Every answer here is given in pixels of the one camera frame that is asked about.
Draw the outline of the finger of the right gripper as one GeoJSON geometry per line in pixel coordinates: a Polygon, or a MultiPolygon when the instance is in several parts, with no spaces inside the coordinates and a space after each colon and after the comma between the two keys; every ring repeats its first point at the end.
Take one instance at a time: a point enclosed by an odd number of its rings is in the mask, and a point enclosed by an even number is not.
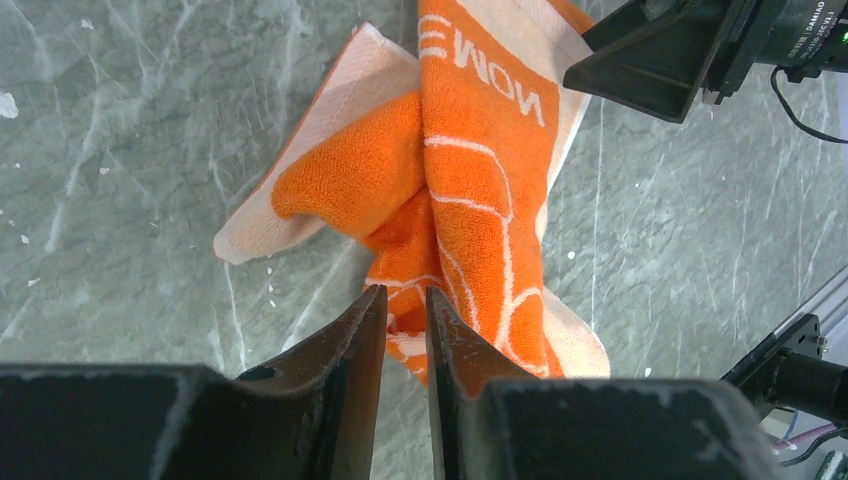
{"type": "Polygon", "coordinates": [[[563,86],[681,123],[733,22],[734,1],[629,1],[582,35],[563,86]]]}

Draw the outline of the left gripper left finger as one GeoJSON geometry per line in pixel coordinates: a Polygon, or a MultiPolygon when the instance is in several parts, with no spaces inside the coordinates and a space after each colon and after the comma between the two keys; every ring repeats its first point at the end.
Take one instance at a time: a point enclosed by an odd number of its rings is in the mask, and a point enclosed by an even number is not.
{"type": "Polygon", "coordinates": [[[387,290],[234,379],[203,365],[5,364],[5,479],[365,479],[387,290]]]}

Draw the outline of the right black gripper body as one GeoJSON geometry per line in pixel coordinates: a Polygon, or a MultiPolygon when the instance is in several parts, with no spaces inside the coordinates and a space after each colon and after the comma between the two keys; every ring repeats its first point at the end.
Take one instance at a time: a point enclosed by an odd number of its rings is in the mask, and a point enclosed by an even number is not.
{"type": "Polygon", "coordinates": [[[783,68],[792,83],[845,73],[847,3],[745,2],[708,69],[702,101],[718,105],[732,96],[755,64],[783,68]]]}

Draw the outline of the orange and cream towel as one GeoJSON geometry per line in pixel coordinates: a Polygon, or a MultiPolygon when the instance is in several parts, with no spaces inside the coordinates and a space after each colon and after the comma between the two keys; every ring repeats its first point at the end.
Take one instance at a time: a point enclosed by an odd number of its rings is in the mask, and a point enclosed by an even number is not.
{"type": "Polygon", "coordinates": [[[364,24],[266,177],[215,235],[239,265],[331,226],[374,256],[388,353],[427,376],[426,293],[539,377],[606,378],[591,327],[543,280],[548,196],[588,106],[567,1],[423,1],[418,51],[364,24]]]}

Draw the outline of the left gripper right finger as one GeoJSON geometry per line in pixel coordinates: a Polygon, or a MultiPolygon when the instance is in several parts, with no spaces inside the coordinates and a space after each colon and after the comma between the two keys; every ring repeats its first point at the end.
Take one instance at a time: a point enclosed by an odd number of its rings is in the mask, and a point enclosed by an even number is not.
{"type": "Polygon", "coordinates": [[[703,380],[547,379],[426,293],[438,479],[777,479],[752,405],[703,380]]]}

